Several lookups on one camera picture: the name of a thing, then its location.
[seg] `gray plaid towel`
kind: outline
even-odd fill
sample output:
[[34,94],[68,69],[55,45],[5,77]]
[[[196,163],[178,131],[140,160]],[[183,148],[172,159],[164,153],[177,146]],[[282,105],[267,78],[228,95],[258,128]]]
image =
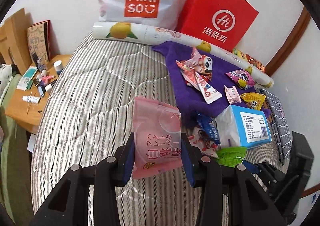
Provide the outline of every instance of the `gray plaid towel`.
[[279,148],[280,163],[284,164],[286,159],[289,159],[290,150],[292,146],[292,139],[288,128],[286,117],[282,109],[280,100],[277,96],[268,92],[264,88],[258,89],[260,93],[266,96],[266,102],[271,110],[272,131],[277,140]]

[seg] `red paper bag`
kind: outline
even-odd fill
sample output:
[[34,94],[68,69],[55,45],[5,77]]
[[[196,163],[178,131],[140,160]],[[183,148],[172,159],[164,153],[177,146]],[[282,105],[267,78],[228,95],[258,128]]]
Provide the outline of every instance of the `red paper bag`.
[[177,31],[231,52],[257,15],[246,0],[186,0]]

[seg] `blue snack wrapper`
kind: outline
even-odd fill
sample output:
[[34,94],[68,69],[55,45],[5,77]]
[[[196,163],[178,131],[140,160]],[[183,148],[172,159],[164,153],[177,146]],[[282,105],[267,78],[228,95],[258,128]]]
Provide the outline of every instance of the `blue snack wrapper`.
[[206,133],[207,140],[213,141],[215,145],[220,144],[220,138],[218,130],[212,124],[213,120],[211,117],[197,113],[197,123],[202,131]]

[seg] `green cloth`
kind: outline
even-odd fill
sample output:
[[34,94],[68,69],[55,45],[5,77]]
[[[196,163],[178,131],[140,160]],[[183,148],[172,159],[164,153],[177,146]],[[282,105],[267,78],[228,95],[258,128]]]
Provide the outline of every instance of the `green cloth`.
[[5,115],[5,108],[20,78],[21,75],[17,74],[12,79],[0,107],[0,125],[4,132],[0,163],[0,201],[17,226],[27,226],[34,216],[28,140],[26,131]]
[[242,164],[246,152],[246,147],[233,147],[217,150],[216,153],[219,157],[219,159],[217,159],[217,162],[220,165],[236,167],[236,165]]

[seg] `white wall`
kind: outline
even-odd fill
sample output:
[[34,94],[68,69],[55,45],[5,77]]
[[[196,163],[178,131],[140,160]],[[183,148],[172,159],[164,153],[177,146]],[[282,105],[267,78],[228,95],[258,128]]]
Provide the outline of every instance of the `white wall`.
[[304,221],[304,219],[307,217],[314,204],[316,203],[319,194],[320,191],[317,191],[299,200],[297,217],[293,221],[293,223],[290,224],[290,226],[299,226]]
[[[250,0],[259,15],[240,41],[239,49],[267,64],[295,25],[299,0]],[[98,0],[17,0],[6,15],[24,7],[33,22],[50,19],[53,51],[71,54],[98,20]]]
[[275,72],[270,92],[283,105],[290,131],[304,134],[314,161],[307,188],[320,182],[320,30],[313,19],[295,49]]

